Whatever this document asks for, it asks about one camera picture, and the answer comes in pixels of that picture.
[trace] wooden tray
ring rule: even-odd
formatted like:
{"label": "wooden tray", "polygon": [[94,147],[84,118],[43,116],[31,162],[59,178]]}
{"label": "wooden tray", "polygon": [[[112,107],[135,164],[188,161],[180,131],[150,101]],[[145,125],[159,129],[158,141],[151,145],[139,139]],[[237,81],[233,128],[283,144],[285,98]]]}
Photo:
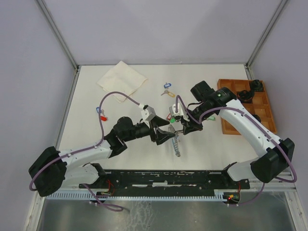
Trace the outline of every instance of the wooden tray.
{"label": "wooden tray", "polygon": [[[250,82],[252,82],[252,80],[220,79],[218,80],[217,86],[218,89],[227,87],[236,95],[239,91],[250,90]],[[261,82],[263,84],[263,92],[255,92],[252,103],[243,103],[243,106],[251,114],[258,115],[261,118],[261,124],[276,134],[277,129],[270,108],[269,98],[266,93],[264,82],[262,80]],[[221,119],[221,126],[223,134],[240,135],[240,133],[224,119]]]}

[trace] white wall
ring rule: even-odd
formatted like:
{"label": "white wall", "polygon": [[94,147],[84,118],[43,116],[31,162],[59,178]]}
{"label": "white wall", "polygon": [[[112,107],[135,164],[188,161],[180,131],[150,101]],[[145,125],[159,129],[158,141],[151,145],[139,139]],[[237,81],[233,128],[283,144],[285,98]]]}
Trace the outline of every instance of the white wall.
{"label": "white wall", "polygon": [[308,1],[291,0],[253,66],[265,81],[279,135],[295,142],[292,163],[308,215]]}
{"label": "white wall", "polygon": [[78,64],[246,63],[280,0],[45,0]]}
{"label": "white wall", "polygon": [[33,0],[0,7],[0,230],[23,228],[28,168],[54,144],[73,68]]}

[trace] purple cable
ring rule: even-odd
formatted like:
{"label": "purple cable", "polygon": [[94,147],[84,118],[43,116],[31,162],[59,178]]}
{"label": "purple cable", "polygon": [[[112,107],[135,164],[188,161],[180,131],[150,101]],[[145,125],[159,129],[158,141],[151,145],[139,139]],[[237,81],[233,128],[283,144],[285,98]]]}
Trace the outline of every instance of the purple cable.
{"label": "purple cable", "polygon": [[[120,94],[120,95],[123,95],[125,96],[126,98],[128,98],[129,100],[131,100],[133,103],[135,103],[136,105],[140,105],[140,103],[138,103],[137,101],[135,101],[134,99],[132,99],[131,97],[129,97],[128,95],[124,94],[124,93],[121,93],[119,91],[112,91],[108,94],[106,94],[103,99],[101,100],[101,103],[100,103],[100,110],[102,109],[102,104],[104,102],[104,100],[109,96],[109,95],[112,95],[112,94]],[[103,129],[103,124],[102,124],[102,121],[101,121],[101,117],[100,117],[100,114],[98,114],[98,120],[100,122],[100,126],[101,126],[101,130],[102,130],[102,138],[101,140],[95,144],[95,146],[99,146],[101,145],[101,143],[103,142],[104,140],[104,129]],[[90,147],[87,147],[87,148],[83,148],[83,149],[79,149],[79,150],[76,150],[76,151],[73,151],[71,152],[71,155],[74,155],[74,154],[77,154],[77,153],[80,153],[80,152],[83,152],[83,151],[87,151],[87,150],[90,150],[92,148],[94,148],[95,146],[90,146]],[[37,177],[46,169],[48,168],[50,165],[52,165],[53,163],[57,162],[58,160],[61,160],[65,157],[68,157],[68,154],[65,154],[65,155],[62,155],[62,156],[59,156],[57,158],[55,158],[54,160],[50,161],[49,163],[47,163],[44,167],[42,167],[36,174],[35,176],[32,178],[31,182],[30,182],[30,185],[29,185],[29,189],[31,191],[36,191],[37,189],[34,189],[32,186],[34,184],[34,181],[37,179]]]}
{"label": "purple cable", "polygon": [[[112,94],[120,94],[120,95],[123,95],[123,96],[125,96],[126,98],[128,98],[129,100],[131,100],[133,103],[135,103],[136,105],[138,105],[138,106],[140,105],[140,103],[138,103],[137,101],[135,101],[134,99],[132,99],[132,98],[129,97],[128,95],[126,95],[126,94],[124,94],[124,93],[121,93],[121,92],[119,92],[119,91],[112,91],[112,92],[106,94],[106,95],[103,97],[103,99],[102,99],[102,101],[101,101],[101,103],[100,103],[100,110],[102,110],[102,104],[103,104],[104,100],[105,100],[109,95],[112,95]],[[102,130],[102,138],[101,138],[101,140],[100,140],[97,144],[95,144],[95,146],[101,145],[101,143],[102,143],[103,140],[104,140],[104,128],[103,128],[103,124],[102,124],[102,120],[101,120],[101,114],[99,114],[99,113],[98,113],[98,120],[99,120],[99,122],[100,122],[101,130]],[[83,149],[74,151],[74,152],[71,153],[71,155],[74,155],[74,154],[76,154],[76,153],[80,153],[80,152],[83,152],[83,151],[90,150],[90,149],[94,148],[95,146],[91,146],[91,147],[88,147],[88,148],[83,148]]]}
{"label": "purple cable", "polygon": [[85,186],[86,189],[88,189],[88,191],[92,194],[92,196],[95,198],[95,200],[98,202],[99,205],[104,206],[106,209],[109,209],[114,212],[122,212],[124,210],[124,207],[119,206],[119,205],[102,203],[100,199],[95,195],[95,193],[87,186],[87,184],[82,184],[82,185]]}

